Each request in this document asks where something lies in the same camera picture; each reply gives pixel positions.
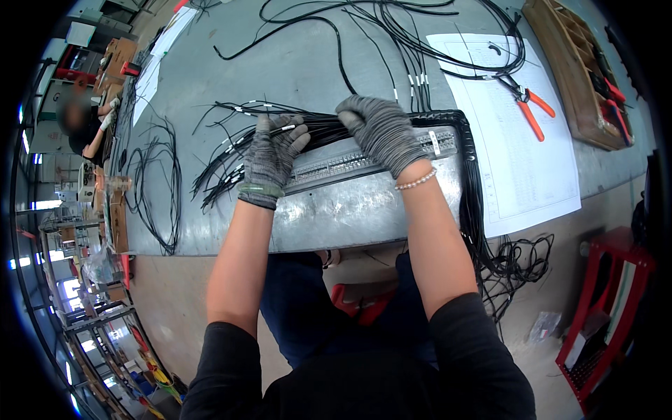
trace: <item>white glove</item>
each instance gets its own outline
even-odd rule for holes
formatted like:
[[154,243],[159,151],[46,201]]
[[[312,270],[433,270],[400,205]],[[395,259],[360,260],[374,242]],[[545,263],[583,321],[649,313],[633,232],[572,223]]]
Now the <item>white glove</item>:
[[116,119],[117,119],[117,110],[113,109],[103,119],[103,123],[100,124],[100,129],[103,131],[107,130],[108,127],[111,126]]

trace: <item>plastic bag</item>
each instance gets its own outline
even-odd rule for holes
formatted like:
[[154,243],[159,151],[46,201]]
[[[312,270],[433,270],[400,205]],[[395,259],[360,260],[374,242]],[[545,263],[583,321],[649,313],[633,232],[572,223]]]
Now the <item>plastic bag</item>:
[[109,284],[124,279],[121,257],[113,254],[105,241],[97,253],[91,254],[82,265],[82,273],[94,283]]
[[547,339],[560,323],[560,318],[562,318],[562,314],[557,312],[539,312],[537,321],[530,331],[528,342],[537,344]]

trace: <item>black shirt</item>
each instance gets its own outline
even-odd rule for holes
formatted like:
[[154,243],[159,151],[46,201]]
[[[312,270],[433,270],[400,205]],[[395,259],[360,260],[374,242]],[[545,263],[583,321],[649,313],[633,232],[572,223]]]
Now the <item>black shirt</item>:
[[[73,152],[83,157],[84,148],[91,144],[93,138],[98,133],[100,125],[102,122],[98,119],[98,107],[91,107],[91,118],[85,123],[85,125],[80,128],[78,131],[73,133],[72,136],[68,137],[68,143],[70,144],[70,149]],[[95,163],[98,166],[103,166],[103,141],[100,142],[98,150],[95,152],[93,158],[87,158],[91,162]]]
[[439,370],[393,350],[319,355],[261,396],[259,346],[211,323],[182,419],[534,419],[527,378],[476,293],[441,307],[429,327]]

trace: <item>dark blue pants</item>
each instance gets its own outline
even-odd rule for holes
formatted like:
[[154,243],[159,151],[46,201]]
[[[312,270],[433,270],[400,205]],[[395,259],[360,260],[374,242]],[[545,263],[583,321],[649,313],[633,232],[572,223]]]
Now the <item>dark blue pants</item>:
[[393,348],[436,367],[408,253],[396,258],[396,270],[394,297],[371,327],[363,327],[331,303],[317,254],[269,255],[261,314],[290,366],[320,354]]

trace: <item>pearl bracelet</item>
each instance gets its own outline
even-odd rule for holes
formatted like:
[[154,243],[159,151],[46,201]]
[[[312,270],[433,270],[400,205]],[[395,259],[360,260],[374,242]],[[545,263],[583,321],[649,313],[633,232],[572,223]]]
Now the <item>pearl bracelet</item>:
[[418,179],[417,181],[413,181],[411,183],[405,183],[402,185],[395,185],[394,189],[399,191],[399,190],[407,190],[409,188],[416,187],[420,185],[421,183],[425,183],[429,181],[429,178],[433,177],[436,175],[436,168],[432,168],[431,172],[429,172],[427,175],[423,176],[422,178]]

